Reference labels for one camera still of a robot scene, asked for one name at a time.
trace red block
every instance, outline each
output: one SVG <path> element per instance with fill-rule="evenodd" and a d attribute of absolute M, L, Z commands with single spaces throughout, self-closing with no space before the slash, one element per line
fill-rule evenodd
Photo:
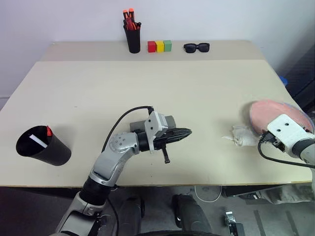
<path fill-rule="evenodd" d="M 157 44 L 154 41 L 148 41 L 148 52 L 155 53 L 157 50 Z"/>

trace white table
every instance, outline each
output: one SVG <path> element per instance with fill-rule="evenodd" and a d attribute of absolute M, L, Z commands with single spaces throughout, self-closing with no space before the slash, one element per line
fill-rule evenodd
<path fill-rule="evenodd" d="M 259 50 L 248 41 L 211 41 L 209 53 L 187 54 L 184 43 L 173 42 L 170 53 L 149 54 L 144 42 L 135 55 L 125 42 L 52 45 L 0 111 L 0 185 L 82 186 L 117 118 L 142 105 L 172 115 L 177 127 L 192 134 L 167 146 L 170 164 L 164 164 L 161 151 L 132 157 L 118 185 L 311 181 L 308 168 L 265 160 L 256 147 L 237 147 L 222 138 L 232 125 L 247 124 L 254 101 L 297 106 Z M 146 111 L 134 112 L 115 133 L 146 118 Z M 17 154 L 19 136 L 41 124 L 71 149 L 63 166 Z M 265 152 L 289 158 L 275 148 Z"/>

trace black cable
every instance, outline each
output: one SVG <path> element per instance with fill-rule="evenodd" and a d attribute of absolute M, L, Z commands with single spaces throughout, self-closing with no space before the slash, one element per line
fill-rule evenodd
<path fill-rule="evenodd" d="M 114 205 L 112 204 L 112 202 L 109 200 L 109 198 L 107 198 L 107 201 L 110 205 L 110 207 L 112 208 L 113 212 L 114 212 L 114 215 L 115 215 L 115 218 L 116 218 L 116 236 L 118 236 L 119 234 L 119 219 L 118 219 L 118 214 L 116 212 L 116 209 L 114 208 Z"/>
<path fill-rule="evenodd" d="M 275 161 L 275 162 L 279 162 L 279 163 L 284 163 L 284 164 L 288 164 L 288 165 L 303 166 L 303 167 L 309 167 L 309 168 L 315 169 L 315 166 L 313 166 L 313 165 L 302 164 L 302 163 L 291 162 L 291 161 L 282 161 L 282 160 L 279 160 L 279 159 L 275 159 L 275 158 L 268 157 L 268 156 L 266 156 L 265 154 L 263 154 L 262 151 L 261 151 L 261 144 L 262 144 L 262 143 L 263 143 L 263 142 L 259 142 L 259 143 L 258 143 L 258 151 L 259 151 L 259 154 L 260 154 L 263 158 L 265 158 L 265 159 L 267 159 L 267 160 Z"/>
<path fill-rule="evenodd" d="M 105 148 L 106 148 L 106 145 L 107 145 L 107 143 L 108 143 L 108 140 L 109 140 L 110 136 L 112 135 L 114 129 L 115 129 L 116 126 L 118 125 L 118 123 L 119 123 L 128 113 L 133 112 L 133 111 L 135 111 L 135 110 L 139 110 L 139 109 L 148 109 L 149 114 L 150 114 L 152 111 L 154 111 L 153 107 L 151 107 L 151 106 L 142 106 L 142 107 L 135 107 L 135 108 L 132 108 L 132 109 L 130 109 L 129 111 L 126 111 L 125 113 L 123 113 L 123 115 L 116 121 L 116 123 L 114 124 L 113 128 L 110 130 L 110 132 L 109 132 L 109 134 L 108 134 L 108 136 L 107 136 L 107 138 L 106 138 L 106 141 L 105 141 L 105 143 L 104 143 L 102 152 L 104 152 L 104 150 L 105 150 Z"/>

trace black holder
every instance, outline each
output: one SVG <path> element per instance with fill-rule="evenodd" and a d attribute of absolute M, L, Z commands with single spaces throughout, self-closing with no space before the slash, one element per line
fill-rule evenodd
<path fill-rule="evenodd" d="M 139 53 L 140 52 L 140 29 L 141 28 L 139 28 L 137 30 L 127 30 L 126 26 L 124 26 L 129 51 L 131 53 Z"/>
<path fill-rule="evenodd" d="M 47 144 L 47 147 L 44 148 L 32 140 L 30 138 L 32 134 Z M 23 133 L 16 143 L 16 151 L 21 156 L 35 158 L 54 166 L 65 164 L 71 156 L 71 150 L 54 133 L 47 136 L 47 127 L 43 125 L 35 126 Z"/>

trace yellow block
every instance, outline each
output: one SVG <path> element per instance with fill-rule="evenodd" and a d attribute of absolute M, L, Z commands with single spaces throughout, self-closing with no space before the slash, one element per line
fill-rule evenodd
<path fill-rule="evenodd" d="M 156 41 L 157 44 L 157 53 L 164 52 L 164 42 L 163 41 Z"/>

